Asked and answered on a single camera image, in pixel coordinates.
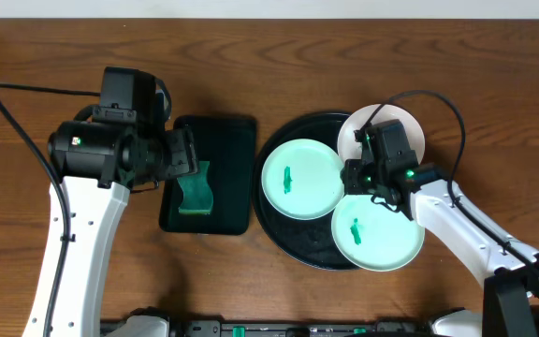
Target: light green plate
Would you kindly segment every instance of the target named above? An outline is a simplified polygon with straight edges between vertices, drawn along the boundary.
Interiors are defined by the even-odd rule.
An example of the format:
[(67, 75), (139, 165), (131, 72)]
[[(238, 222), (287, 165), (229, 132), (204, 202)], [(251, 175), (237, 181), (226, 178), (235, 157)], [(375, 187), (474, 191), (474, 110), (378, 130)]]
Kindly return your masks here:
[(371, 196), (345, 196), (332, 215), (332, 236), (338, 249), (370, 271), (392, 271), (411, 262), (424, 235), (422, 226), (401, 212), (372, 203)]
[(344, 195), (343, 163), (326, 144), (295, 139), (278, 146), (261, 171), (261, 186), (271, 206), (298, 220), (331, 212)]

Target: black plate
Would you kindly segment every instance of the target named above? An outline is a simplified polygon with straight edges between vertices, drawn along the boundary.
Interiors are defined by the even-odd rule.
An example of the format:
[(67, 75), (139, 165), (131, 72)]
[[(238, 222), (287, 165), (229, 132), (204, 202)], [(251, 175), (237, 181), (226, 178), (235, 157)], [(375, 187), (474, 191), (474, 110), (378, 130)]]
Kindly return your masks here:
[(326, 270), (353, 270), (332, 238), (330, 212), (314, 220), (295, 220), (276, 211), (263, 193), (261, 170), (268, 155), (293, 139), (320, 141), (337, 152), (338, 133), (350, 116), (344, 111), (324, 111), (300, 117), (278, 130), (263, 146), (253, 172), (253, 207), (268, 236), (291, 257)]

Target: cable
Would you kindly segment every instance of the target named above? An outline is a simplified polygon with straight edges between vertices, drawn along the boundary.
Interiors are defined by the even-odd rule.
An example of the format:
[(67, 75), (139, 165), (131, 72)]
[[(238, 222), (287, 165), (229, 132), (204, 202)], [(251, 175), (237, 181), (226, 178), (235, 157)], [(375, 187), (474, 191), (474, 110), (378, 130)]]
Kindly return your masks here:
[[(93, 93), (93, 92), (41, 88), (41, 87), (35, 87), (35, 86), (29, 86), (29, 85), (19, 85), (19, 84), (10, 84), (10, 83), (0, 83), (0, 88), (26, 90), (26, 91), (34, 91), (34, 92), (40, 92), (40, 93), (62, 94), (62, 95), (99, 96), (99, 93)], [(6, 117), (7, 121), (11, 124), (11, 126), (16, 130), (20, 138), (24, 140), (28, 148), (35, 155), (36, 160), (41, 165), (41, 167), (45, 169), (45, 173), (47, 173), (47, 176), (49, 177), (51, 181), (51, 185), (53, 186), (53, 189), (55, 190), (55, 194), (57, 195), (57, 198), (60, 201), (60, 206), (62, 209), (62, 219), (64, 221), (64, 234), (62, 236), (62, 248), (60, 249), (60, 257), (57, 261), (57, 268), (55, 269), (55, 276), (53, 278), (53, 285), (51, 287), (49, 304), (47, 306), (47, 313), (45, 315), (45, 323), (43, 326), (44, 327), (43, 336), (49, 337), (51, 333), (51, 320), (53, 318), (53, 311), (55, 309), (57, 293), (59, 291), (60, 283), (62, 281), (62, 272), (64, 271), (64, 264), (66, 263), (67, 249), (71, 240), (70, 239), (70, 212), (69, 212), (68, 205), (66, 202), (66, 196), (64, 195), (64, 192), (62, 191), (62, 188), (59, 185), (61, 183), (59, 177), (57, 177), (57, 175), (55, 174), (55, 171), (53, 170), (51, 165), (47, 162), (47, 159), (45, 159), (45, 156), (43, 156), (43, 154), (37, 148), (35, 143), (30, 139), (30, 136), (26, 134), (26, 132), (22, 129), (22, 127), (18, 124), (18, 122), (16, 122), (16, 120), (11, 116), (7, 108), (1, 102), (1, 99), (0, 99), (0, 111), (4, 115), (4, 117)]]
[(446, 96), (432, 91), (432, 90), (412, 90), (408, 92), (403, 92), (398, 95), (393, 95), (390, 97), (386, 103), (380, 104), (378, 109), (376, 109), (370, 116), (370, 119), (365, 123), (363, 127), (367, 127), (371, 125), (371, 120), (377, 115), (377, 113), (386, 105), (386, 104), (393, 104), (394, 101), (409, 97), (412, 95), (429, 95), (432, 97), (439, 98), (441, 101), (443, 101), (448, 108), (450, 108), (453, 113), (455, 113), (455, 116), (457, 117), (457, 120), (459, 121), (459, 128), (460, 128), (460, 145), (459, 145), (459, 153), (457, 154), (457, 160), (455, 160), (455, 165), (450, 172), (450, 176), (446, 182), (446, 189), (448, 190), (448, 195), (451, 197), (453, 201), (453, 207), (457, 206), (460, 212), (463, 213), (471, 222), (473, 222), (480, 230), (482, 230), (484, 233), (486, 233), (492, 240), (494, 240), (496, 243), (498, 243), (504, 251), (509, 252), (512, 256), (516, 257), (521, 263), (525, 265), (528, 271), (530, 271), (536, 278), (539, 280), (539, 270), (535, 268), (533, 263), (523, 256), (517, 249), (515, 249), (510, 241), (506, 241), (504, 239), (501, 239), (496, 235), (496, 233), (492, 232), (488, 227), (486, 227), (484, 224), (482, 224), (478, 219), (476, 219), (465, 207), (463, 204), (459, 201), (459, 198), (455, 197), (455, 194), (453, 192), (453, 182), (455, 178), (455, 174), (457, 173), (457, 169), (459, 168), (459, 162), (461, 157), (463, 156), (463, 150), (465, 149), (465, 123), (463, 122), (463, 117), (460, 114), (459, 108), (455, 106), (455, 104), (448, 99)]

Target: wooden table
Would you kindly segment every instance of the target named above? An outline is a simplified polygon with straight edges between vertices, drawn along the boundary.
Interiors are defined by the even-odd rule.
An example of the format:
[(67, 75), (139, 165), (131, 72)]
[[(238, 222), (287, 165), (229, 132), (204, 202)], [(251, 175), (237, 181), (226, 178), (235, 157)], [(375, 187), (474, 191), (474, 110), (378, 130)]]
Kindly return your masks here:
[[(162, 78), (173, 118), (235, 112), (257, 149), (307, 112), (356, 110), (410, 89), (454, 99), (469, 134), (458, 182), (482, 210), (539, 248), (539, 22), (0, 20), (0, 81), (98, 91), (105, 66)], [(5, 91), (45, 151), (89, 97)], [(459, 130), (430, 98), (401, 102), (427, 158), (450, 169)], [(48, 231), (48, 180), (0, 115), (0, 335), (28, 319)], [(252, 212), (239, 237), (167, 234), (162, 191), (135, 195), (120, 223), (102, 317), (158, 306), (179, 318), (367, 321), (481, 310), (482, 290), (433, 235), (399, 271), (321, 271), (290, 258)]]

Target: green sponge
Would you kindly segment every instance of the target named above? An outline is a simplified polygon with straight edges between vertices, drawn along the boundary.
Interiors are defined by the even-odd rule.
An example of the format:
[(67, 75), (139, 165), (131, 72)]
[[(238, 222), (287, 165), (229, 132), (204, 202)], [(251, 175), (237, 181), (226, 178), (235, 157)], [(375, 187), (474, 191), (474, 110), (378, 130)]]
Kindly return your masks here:
[(178, 184), (184, 197), (178, 213), (185, 215), (210, 214), (213, 208), (213, 193), (207, 183), (207, 171), (210, 162), (199, 161), (197, 174), (178, 178)]

